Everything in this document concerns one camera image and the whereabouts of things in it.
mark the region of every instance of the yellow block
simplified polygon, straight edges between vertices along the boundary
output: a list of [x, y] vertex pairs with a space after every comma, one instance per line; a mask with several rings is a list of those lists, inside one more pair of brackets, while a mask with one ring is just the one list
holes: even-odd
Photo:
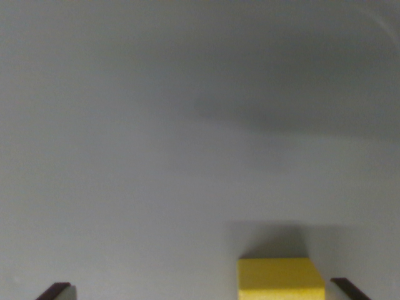
[[308, 258], [240, 259], [239, 300], [325, 300], [325, 282]]

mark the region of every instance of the gray background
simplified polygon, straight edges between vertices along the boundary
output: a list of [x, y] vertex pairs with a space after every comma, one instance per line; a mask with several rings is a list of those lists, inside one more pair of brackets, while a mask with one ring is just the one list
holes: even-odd
[[237, 258], [310, 256], [400, 299], [399, 15], [2, 1], [0, 298], [232, 300]]

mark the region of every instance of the wooden block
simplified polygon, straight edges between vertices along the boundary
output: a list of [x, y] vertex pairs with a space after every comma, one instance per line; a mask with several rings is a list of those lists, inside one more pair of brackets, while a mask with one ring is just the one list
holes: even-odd
[[240, 259], [239, 300], [325, 300], [325, 282], [308, 258]]

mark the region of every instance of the gray surface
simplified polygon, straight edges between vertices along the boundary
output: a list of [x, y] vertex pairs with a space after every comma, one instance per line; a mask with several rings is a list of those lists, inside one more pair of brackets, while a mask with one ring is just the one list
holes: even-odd
[[0, 298], [235, 299], [237, 258], [309, 255], [399, 299], [397, 13], [2, 1]]

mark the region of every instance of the black bar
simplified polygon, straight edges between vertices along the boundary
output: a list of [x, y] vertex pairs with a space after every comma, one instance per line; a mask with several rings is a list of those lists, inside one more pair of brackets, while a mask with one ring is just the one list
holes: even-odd
[[332, 278], [331, 281], [352, 300], [371, 300], [347, 278]]
[[54, 300], [63, 290], [70, 287], [69, 282], [56, 282], [49, 287], [43, 294], [41, 294], [36, 300]]

